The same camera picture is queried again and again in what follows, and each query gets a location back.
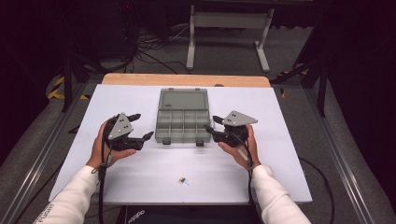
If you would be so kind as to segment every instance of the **white long sleeve shirt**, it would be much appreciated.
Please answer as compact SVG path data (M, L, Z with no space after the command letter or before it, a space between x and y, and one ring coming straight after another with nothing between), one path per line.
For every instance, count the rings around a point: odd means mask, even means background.
M91 166L82 167L34 223L83 223L98 181L98 174L92 173ZM252 182L265 224L310 223L283 186L274 179L269 166L254 168Z

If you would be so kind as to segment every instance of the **black cable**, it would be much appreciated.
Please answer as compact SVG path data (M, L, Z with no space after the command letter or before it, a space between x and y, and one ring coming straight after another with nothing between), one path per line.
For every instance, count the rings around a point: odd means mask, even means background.
M122 206L119 205L119 206L107 208L105 211L103 211L103 213L109 212L111 210L114 210L114 209L117 209L117 208L120 208L120 207L122 207ZM93 215L85 215L84 218L88 219L88 218L97 217L97 216L99 216L99 213L96 213L96 214L93 214Z
M146 55L146 56L148 56L148 57L150 57L151 59L153 59L153 60L155 60L156 62L158 62L158 63L162 64L163 66L165 66L165 67L169 68L169 69L170 69L172 72L174 72L175 74L178 74L178 72L177 72L177 71L175 71L173 68L169 67L169 66L168 66L168 65L166 65L165 63L163 63L163 62L159 61L158 59L156 59L156 58L152 57L151 55L149 55L149 54L147 54L147 53L145 53L145 52L143 52L143 51L141 51L141 50L139 50L139 52L140 52L140 53L142 53L142 54L144 54L144 55Z
M181 30L174 36L169 36L165 40L155 37L155 35L153 35L151 33L144 33L144 34L141 34L137 38L136 45L139 48L141 48L141 50L143 50L143 51L148 51L151 49L154 49L154 50L162 49L163 47L165 47L171 43L175 43L175 42L179 41L180 39L182 39L182 38L178 38L178 37L180 35L182 35L187 30L187 28L188 27L184 28L183 30Z
M38 196L38 194L41 193L41 191L44 189L44 187L46 187L48 185L48 183L51 181L51 179L58 173L58 171L61 169L62 165L64 164L64 160L65 160L65 157L62 160L61 164L59 164L59 166L52 173L52 175L46 180L44 185L41 186L41 188L35 193L35 195L32 197L32 199L30 199L30 201L23 207L22 211L20 212L20 214L18 215L17 219L14 222L15 224L17 224L20 221L21 217L26 212L26 210L29 208L29 206L32 204L32 202L35 200L35 198Z
M219 28L219 29L217 29L219 32L221 32L221 33L224 33L224 34L227 34L227 35L231 35L231 36L236 36L236 35L240 35L240 34L242 34L242 32L245 30L245 29L233 29L233 30L236 30L237 32L235 32L235 33L232 33L231 32L231 30L232 29L229 29L229 28Z
M143 60L142 57L140 57L140 58L136 57L136 59L139 60L142 63L153 63L153 62L148 62L148 61ZM187 69L186 64L184 64L182 62L161 62L161 63L179 63L179 64L183 65L183 67L186 69L186 71L190 74L190 70Z
M99 208L98 208L98 214L99 214L99 223L100 224L104 224L105 222L103 221L103 191L105 189L105 179L106 179L106 170L107 170L107 161L108 161L108 157L110 156L111 153L111 149L110 152L107 155L106 161L105 161L105 133L106 133L106 129L108 127L108 123L110 122L110 120L107 121L105 128L102 132L102 148L101 148L101 159L102 159L102 163L100 164L99 168L98 168L98 172L99 172L99 181L100 181L100 187L99 187Z
M248 192L248 204L250 205L253 214L256 215L257 221L261 222L262 218L260 217L259 213L257 212L256 205L254 204L253 201L253 196L251 193L251 180L253 177L253 158L251 157L250 150L248 148L248 141L247 145L245 144L244 141L242 141L241 138L238 137L235 133L229 132L233 137L235 137L241 145L244 146L244 148L247 150L247 172L248 172L248 182L247 182L247 192Z
M98 71L100 73L103 73L103 74L110 73L110 71L107 70L106 68L104 68L101 64L97 64L97 63L93 62L91 59L84 57L83 55L79 55L79 54L75 53L74 56L79 61L91 66L93 69L95 69L96 71Z
M124 63L118 64L118 65L113 66L113 67L103 67L103 66L101 66L102 69L100 69L100 70L98 69L98 67L95 67L93 69L91 69L91 68L86 68L86 69L88 70L88 72L93 73L93 74L96 74L96 73L104 74L105 71L110 73L110 72L115 72L117 70L120 70L122 68L126 68L128 66L128 64L130 64L133 60L134 60L134 57L131 56L131 57L128 57L128 59Z
M318 171L318 173L323 178L325 186L326 186L326 189L327 189L327 191L329 193L329 196L330 196L330 200L332 201L332 217L330 218L330 223L332 224L334 222L335 203L334 203L334 197L332 195L332 188L330 187L330 184L329 184L329 181L326 178L326 175L323 174L323 172L321 172L320 169L314 163L312 163L312 162L310 162L310 161L308 161L308 160L306 160L306 159L304 159L302 157L298 157L298 159L300 161L304 161L307 164L311 165L316 171Z
M130 69L130 70L129 70L130 73L133 73L133 72L134 72L134 62L132 62L132 68L133 68L133 69Z

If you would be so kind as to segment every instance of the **plastic box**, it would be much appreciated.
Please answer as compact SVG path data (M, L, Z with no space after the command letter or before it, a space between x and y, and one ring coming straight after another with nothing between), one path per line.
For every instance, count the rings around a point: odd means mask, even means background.
M210 125L205 89L162 89L157 114L157 143L195 143L202 147L210 141L204 124Z

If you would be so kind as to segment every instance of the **small metal part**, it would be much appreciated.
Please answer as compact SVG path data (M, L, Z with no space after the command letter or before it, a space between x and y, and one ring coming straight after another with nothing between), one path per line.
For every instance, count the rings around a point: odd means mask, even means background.
M247 155L245 155L245 153L242 151L241 148L238 148L238 153L239 153L239 155L241 155L241 157L242 157L245 161L248 160Z
M179 182L180 184L186 184L186 185L189 185L189 184L190 184L189 181L188 181L185 177L181 177L181 178L178 180L178 182Z
M107 157L106 167L111 166L111 160L113 160L113 156L111 156L111 152L110 152L110 154Z

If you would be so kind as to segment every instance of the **human hand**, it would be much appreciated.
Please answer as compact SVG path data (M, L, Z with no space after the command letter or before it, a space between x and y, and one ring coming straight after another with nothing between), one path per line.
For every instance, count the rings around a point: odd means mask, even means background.
M256 143L256 139L254 138L253 127L250 124L247 125L247 133L248 133L248 139L246 145L248 146L248 149L250 151L251 159L253 160L253 168L254 168L258 165L261 165L262 163L259 160L259 154L257 152L257 143ZM218 146L221 147L228 154L232 155L233 159L239 165L244 167L246 170L248 169L248 162L238 152L238 149L241 150L242 153L244 153L247 157L248 152L244 146L230 147L228 144L223 142L219 142Z
M102 138L103 138L103 131L105 130L106 123L107 123L107 121L100 126L99 134L95 138L95 141L93 142L91 157L87 161L87 165L91 166L92 168L98 168L100 166L100 164L102 163ZM108 145L106 143L105 143L104 147L105 147L105 153L104 153L105 160L107 160L107 156L110 153L110 148L108 147ZM129 148L129 149L126 149L123 151L112 150L111 151L112 159L111 159L111 163L108 166L111 166L112 164L114 164L116 161L118 161L120 159L134 155L135 153L136 153L136 150L134 150L133 148Z

